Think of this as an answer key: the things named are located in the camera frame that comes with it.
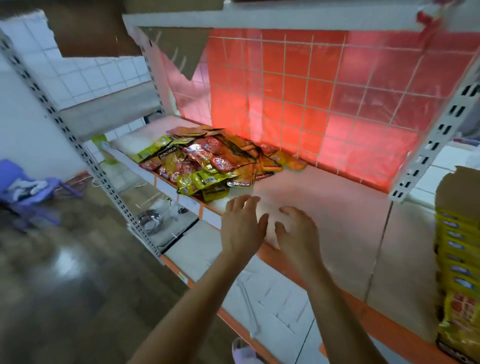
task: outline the stainless steel bowl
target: stainless steel bowl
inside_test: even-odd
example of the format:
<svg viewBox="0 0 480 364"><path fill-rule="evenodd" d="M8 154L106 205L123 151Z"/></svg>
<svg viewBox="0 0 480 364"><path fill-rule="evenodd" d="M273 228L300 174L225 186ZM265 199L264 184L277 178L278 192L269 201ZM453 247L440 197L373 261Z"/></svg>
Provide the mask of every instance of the stainless steel bowl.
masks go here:
<svg viewBox="0 0 480 364"><path fill-rule="evenodd" d="M163 216L155 209L142 212L138 219L148 235L154 235L162 229Z"/></svg>

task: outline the floor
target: floor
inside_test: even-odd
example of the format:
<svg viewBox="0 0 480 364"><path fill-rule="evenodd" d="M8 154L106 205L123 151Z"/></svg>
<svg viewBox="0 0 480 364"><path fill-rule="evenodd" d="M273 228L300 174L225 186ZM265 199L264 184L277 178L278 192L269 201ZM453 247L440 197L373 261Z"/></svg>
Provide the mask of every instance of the floor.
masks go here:
<svg viewBox="0 0 480 364"><path fill-rule="evenodd" d="M138 212L147 185L124 194ZM125 228L100 188L52 205L62 226L10 227L0 211L0 363L125 363L186 291ZM196 363L232 363L216 317Z"/></svg>

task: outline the finger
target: finger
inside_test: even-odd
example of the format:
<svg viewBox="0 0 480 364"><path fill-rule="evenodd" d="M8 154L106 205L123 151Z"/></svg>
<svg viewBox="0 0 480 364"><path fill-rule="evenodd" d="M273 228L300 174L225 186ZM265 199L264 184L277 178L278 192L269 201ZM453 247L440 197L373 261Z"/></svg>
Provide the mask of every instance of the finger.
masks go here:
<svg viewBox="0 0 480 364"><path fill-rule="evenodd" d="M225 206L225 212L232 212L233 210L233 205L235 203L235 198L232 198L227 202L227 205Z"/></svg>
<svg viewBox="0 0 480 364"><path fill-rule="evenodd" d="M241 210L243 209L243 205L245 205L245 202L250 198L249 194L244 194L242 196L235 197L235 202L233 204L233 209L234 210Z"/></svg>
<svg viewBox="0 0 480 364"><path fill-rule="evenodd" d="M262 238L265 239L265 235L267 234L267 227L268 227L268 214L263 214L262 217L258 220L258 230L262 235Z"/></svg>
<svg viewBox="0 0 480 364"><path fill-rule="evenodd" d="M291 218L299 218L301 216L306 215L305 212L303 212L302 210L299 210L299 209L297 209L296 207L293 207L293 206L282 206L278 210L280 212L283 212L284 214L290 216Z"/></svg>
<svg viewBox="0 0 480 364"><path fill-rule="evenodd" d="M275 222L275 235L276 235L276 241L278 244L280 244L280 241L282 240L282 237L287 234L287 231L285 230L285 226L279 221Z"/></svg>
<svg viewBox="0 0 480 364"><path fill-rule="evenodd" d="M244 209L249 209L251 211L256 211L257 209L257 203L258 201L260 201L260 197L259 196L252 196L250 197L247 202L245 202L245 207Z"/></svg>

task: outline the white tiled wall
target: white tiled wall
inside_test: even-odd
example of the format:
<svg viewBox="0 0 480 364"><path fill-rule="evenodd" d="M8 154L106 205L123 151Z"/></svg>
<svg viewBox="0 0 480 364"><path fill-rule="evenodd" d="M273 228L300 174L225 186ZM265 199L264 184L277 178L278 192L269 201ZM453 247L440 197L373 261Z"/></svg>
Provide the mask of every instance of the white tiled wall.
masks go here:
<svg viewBox="0 0 480 364"><path fill-rule="evenodd" d="M114 139L120 138L122 135L125 135L126 133L129 133L135 129L141 128L144 125L145 125L145 122L143 118L137 119L135 121L132 121L129 124L123 125L115 130L109 131L108 133L105 134L105 136L107 137L108 141L112 141ZM91 140L89 140L88 142L85 142L85 145L87 146L88 150L90 150L90 153L93 154L94 158L98 163L103 162L104 160L103 155ZM113 165L110 165L107 163L101 163L101 166L103 170L107 173L108 179L112 181L113 186L118 191L123 191L136 184L140 184L143 181L139 176L137 176L134 172L132 172L122 163L117 163Z"/></svg>
<svg viewBox="0 0 480 364"><path fill-rule="evenodd" d="M464 166L471 151L466 146L452 143L445 146L415 188L410 192L410 200L426 207L435 206L435 191L442 178L456 170L455 166Z"/></svg>
<svg viewBox="0 0 480 364"><path fill-rule="evenodd" d="M150 81L143 57L63 58L42 11L0 22L58 109Z"/></svg>

